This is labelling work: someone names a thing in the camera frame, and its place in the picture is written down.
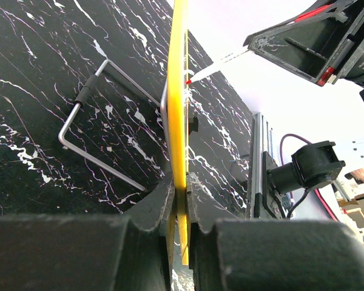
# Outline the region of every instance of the red wire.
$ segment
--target red wire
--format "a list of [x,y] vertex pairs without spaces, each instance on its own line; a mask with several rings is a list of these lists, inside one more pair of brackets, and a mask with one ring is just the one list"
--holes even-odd
[[315,189],[315,194],[317,195],[318,199],[321,201],[321,203],[323,204],[326,212],[330,215],[330,217],[334,220],[334,221],[338,221],[336,215],[334,214],[332,208],[330,208],[330,206],[328,205],[328,203],[326,203],[325,199],[323,199],[319,189]]

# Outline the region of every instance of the black mount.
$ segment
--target black mount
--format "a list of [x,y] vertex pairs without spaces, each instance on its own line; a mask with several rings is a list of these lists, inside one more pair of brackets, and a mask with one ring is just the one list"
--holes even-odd
[[268,152],[263,152],[262,193],[255,196],[254,218],[286,218],[282,199],[286,193],[331,184],[345,166],[333,151],[334,142],[308,144],[297,150],[292,162],[278,167]]
[[[332,75],[364,88],[364,0],[319,0],[247,37],[256,54],[320,86]],[[364,100],[364,90],[360,93]]]

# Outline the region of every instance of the metal frame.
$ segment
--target metal frame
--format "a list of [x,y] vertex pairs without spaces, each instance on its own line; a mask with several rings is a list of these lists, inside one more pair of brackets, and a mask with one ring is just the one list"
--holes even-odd
[[[252,137],[252,174],[251,174],[251,200],[255,202],[255,195],[263,193],[263,152],[268,152],[271,157],[277,156],[274,151],[272,128],[259,112],[253,117]],[[251,207],[251,218],[254,216]]]
[[169,154],[170,164],[172,165],[170,152],[169,118],[167,115],[167,78],[166,82],[164,83],[162,99],[160,101],[160,116],[162,119],[164,137],[166,139],[167,152]]
[[[149,95],[142,87],[140,87],[130,76],[128,76],[123,70],[121,70],[111,60],[106,59],[100,65],[100,67],[97,69],[97,71],[95,73],[95,75],[97,77],[100,76],[100,74],[103,72],[103,70],[105,69],[105,67],[106,67],[107,64],[110,64],[116,71],[118,71],[120,74],[122,74],[123,77],[125,77],[129,82],[131,82],[131,84],[134,85],[148,99],[150,99],[152,102],[154,102],[157,106],[161,107],[161,112],[162,112],[162,106],[161,106],[161,104],[157,100],[155,100],[155,98],[153,98],[151,95]],[[165,85],[165,88],[163,90],[163,95],[162,95],[162,100],[163,100],[163,103],[164,104],[167,104],[167,94],[165,94],[166,91],[167,91],[167,85]],[[97,159],[96,157],[88,154],[84,150],[81,150],[79,147],[77,147],[76,145],[72,144],[71,142],[68,142],[65,139],[65,135],[66,135],[67,131],[69,130],[70,125],[72,124],[72,122],[73,122],[73,120],[74,120],[75,116],[77,115],[77,113],[78,113],[78,111],[79,111],[80,108],[81,108],[81,103],[78,103],[77,102],[74,105],[74,108],[73,108],[72,112],[70,113],[69,117],[67,118],[66,122],[64,123],[61,131],[59,132],[58,139],[61,142],[61,144],[63,144],[64,146],[66,146],[68,149],[74,151],[75,153],[79,154],[80,156],[83,156],[85,159],[88,159],[89,161],[94,162],[96,165],[100,166],[104,170],[107,170],[109,173],[115,175],[119,179],[122,179],[123,181],[127,182],[128,184],[130,184],[131,186],[135,187],[136,189],[138,189],[140,191],[144,191],[146,189],[145,186],[142,186],[141,184],[135,182],[134,180],[132,180],[129,177],[127,177],[126,175],[124,175],[121,172],[115,170],[114,168],[108,166],[104,162],[102,162],[99,159]],[[163,122],[163,127],[166,124],[167,132],[165,131],[165,136],[166,136],[167,148],[169,148],[169,146],[168,146],[169,143],[167,141],[168,140],[168,137],[169,137],[168,136],[167,112],[166,112],[166,119],[163,118],[163,114],[162,114],[162,122]]]

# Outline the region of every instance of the white ceiling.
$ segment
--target white ceiling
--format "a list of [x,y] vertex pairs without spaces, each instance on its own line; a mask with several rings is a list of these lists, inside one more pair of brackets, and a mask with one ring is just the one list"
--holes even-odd
[[[173,6],[174,0],[168,1]],[[189,30],[216,60],[241,47],[248,35],[298,15],[314,2],[190,0]],[[364,103],[355,84],[340,80],[321,88],[252,53],[222,72],[279,135],[297,133],[312,142],[364,137]]]

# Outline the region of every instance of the black cable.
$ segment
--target black cable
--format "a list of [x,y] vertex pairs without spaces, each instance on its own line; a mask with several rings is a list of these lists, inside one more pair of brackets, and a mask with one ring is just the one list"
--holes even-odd
[[292,213],[294,212],[295,208],[297,208],[299,206],[299,204],[301,204],[303,202],[303,200],[306,199],[306,196],[309,194],[310,190],[305,190],[305,192],[303,192],[302,197],[297,201],[297,203],[294,204],[293,207],[291,207],[291,209],[289,210],[289,213],[287,213],[287,218],[291,218]]

